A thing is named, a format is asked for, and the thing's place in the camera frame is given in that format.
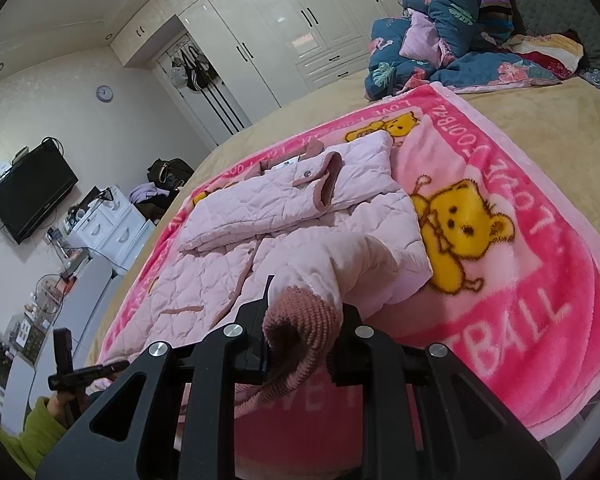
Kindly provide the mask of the person's left hand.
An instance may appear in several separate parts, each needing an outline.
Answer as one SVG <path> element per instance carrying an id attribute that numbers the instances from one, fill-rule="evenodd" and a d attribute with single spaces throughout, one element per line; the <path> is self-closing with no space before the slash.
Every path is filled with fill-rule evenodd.
<path id="1" fill-rule="evenodd" d="M 86 394 L 75 396 L 70 392 L 54 392 L 46 401 L 46 408 L 50 413 L 50 416 L 52 416 L 56 422 L 59 422 L 61 426 L 64 426 L 65 428 L 70 426 L 69 419 L 72 418 L 72 416 L 69 416 L 69 404 L 72 401 L 78 402 L 81 413 L 83 413 L 88 407 L 88 399 Z"/>

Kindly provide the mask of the green left sleeve forearm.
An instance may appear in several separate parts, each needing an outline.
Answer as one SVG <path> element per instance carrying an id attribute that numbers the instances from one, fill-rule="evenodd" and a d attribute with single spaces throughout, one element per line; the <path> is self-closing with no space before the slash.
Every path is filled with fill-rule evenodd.
<path id="1" fill-rule="evenodd" d="M 38 398 L 17 437 L 0 426 L 1 444 L 30 479 L 35 477 L 38 465 L 67 432 L 67 428 L 56 422 L 47 411 L 48 399 L 45 396 Z"/>

